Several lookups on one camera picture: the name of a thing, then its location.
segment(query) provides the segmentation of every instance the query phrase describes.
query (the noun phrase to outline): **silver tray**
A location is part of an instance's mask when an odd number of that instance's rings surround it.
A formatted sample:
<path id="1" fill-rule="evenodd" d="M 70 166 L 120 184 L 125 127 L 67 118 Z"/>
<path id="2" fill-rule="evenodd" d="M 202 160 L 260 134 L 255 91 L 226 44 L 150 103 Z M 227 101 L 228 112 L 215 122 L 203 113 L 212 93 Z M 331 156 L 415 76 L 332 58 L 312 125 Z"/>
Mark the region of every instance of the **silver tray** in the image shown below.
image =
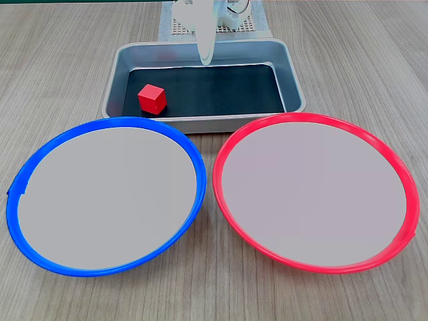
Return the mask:
<path id="1" fill-rule="evenodd" d="M 275 75 L 284 112 L 301 112 L 306 107 L 290 53 L 284 42 L 267 38 L 218 41 L 210 67 L 268 65 Z M 103 118 L 122 116 L 128 76 L 134 70 L 202 68 L 195 42 L 130 43 L 116 53 L 101 109 Z M 185 134 L 233 132 L 239 127 L 275 113 L 211 116 L 158 117 Z"/>

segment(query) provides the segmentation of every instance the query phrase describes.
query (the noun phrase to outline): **red plate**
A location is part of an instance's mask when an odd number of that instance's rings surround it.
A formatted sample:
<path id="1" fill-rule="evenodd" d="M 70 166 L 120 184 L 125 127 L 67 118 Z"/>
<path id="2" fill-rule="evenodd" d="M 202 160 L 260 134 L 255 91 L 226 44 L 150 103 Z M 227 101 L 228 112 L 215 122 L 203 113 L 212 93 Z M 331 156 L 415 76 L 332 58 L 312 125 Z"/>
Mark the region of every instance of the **red plate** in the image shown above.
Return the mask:
<path id="1" fill-rule="evenodd" d="M 226 220 L 253 247 L 295 268 L 361 272 L 415 236 L 419 196 L 400 158 L 342 120 L 285 113 L 231 135 L 213 169 Z"/>

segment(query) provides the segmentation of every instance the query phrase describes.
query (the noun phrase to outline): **wooden table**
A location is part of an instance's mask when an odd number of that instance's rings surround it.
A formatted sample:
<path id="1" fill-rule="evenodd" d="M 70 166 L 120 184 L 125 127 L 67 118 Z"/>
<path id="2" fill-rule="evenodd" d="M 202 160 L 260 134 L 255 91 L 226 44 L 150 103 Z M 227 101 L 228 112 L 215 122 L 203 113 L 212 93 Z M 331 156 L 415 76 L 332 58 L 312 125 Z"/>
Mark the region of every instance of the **wooden table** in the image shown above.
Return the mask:
<path id="1" fill-rule="evenodd" d="M 190 230 L 148 264 L 88 279 L 37 267 L 10 238 L 6 192 L 41 145 L 99 117 L 116 50 L 156 41 L 161 3 L 0 5 L 0 320 L 428 320 L 428 3 L 264 5 L 306 111 L 369 130 L 409 167 L 421 198 L 411 244 L 369 272 L 301 272 L 243 242 L 210 184 Z M 209 181 L 226 138 L 191 137 Z"/>

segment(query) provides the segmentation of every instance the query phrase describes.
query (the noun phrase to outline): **plate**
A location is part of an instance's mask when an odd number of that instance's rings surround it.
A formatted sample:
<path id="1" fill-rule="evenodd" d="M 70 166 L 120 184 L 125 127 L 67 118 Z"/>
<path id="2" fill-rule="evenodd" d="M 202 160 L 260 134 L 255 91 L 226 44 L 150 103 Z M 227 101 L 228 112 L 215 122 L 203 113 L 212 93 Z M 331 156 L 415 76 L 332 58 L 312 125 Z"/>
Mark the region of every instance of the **plate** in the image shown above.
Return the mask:
<path id="1" fill-rule="evenodd" d="M 96 120 L 41 147 L 8 194 L 7 223 L 22 253 L 67 276 L 134 268 L 195 220 L 207 176 L 178 130 L 140 117 Z"/>
<path id="2" fill-rule="evenodd" d="M 253 121 L 213 169 L 231 226 L 262 253 L 302 270 L 345 274 L 395 257 L 419 219 L 415 182 L 369 132 L 309 113 Z"/>

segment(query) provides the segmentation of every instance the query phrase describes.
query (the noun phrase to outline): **black tray bottom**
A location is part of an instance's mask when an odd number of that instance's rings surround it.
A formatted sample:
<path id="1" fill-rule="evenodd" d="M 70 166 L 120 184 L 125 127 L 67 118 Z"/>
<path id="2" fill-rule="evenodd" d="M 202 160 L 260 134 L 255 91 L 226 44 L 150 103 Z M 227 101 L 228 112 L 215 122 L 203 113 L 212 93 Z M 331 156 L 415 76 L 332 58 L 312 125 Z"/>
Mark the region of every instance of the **black tray bottom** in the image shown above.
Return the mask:
<path id="1" fill-rule="evenodd" d="M 138 93 L 165 89 L 168 106 L 143 112 Z M 134 70 L 129 73 L 122 116 L 172 118 L 284 112 L 274 71 L 266 65 Z"/>

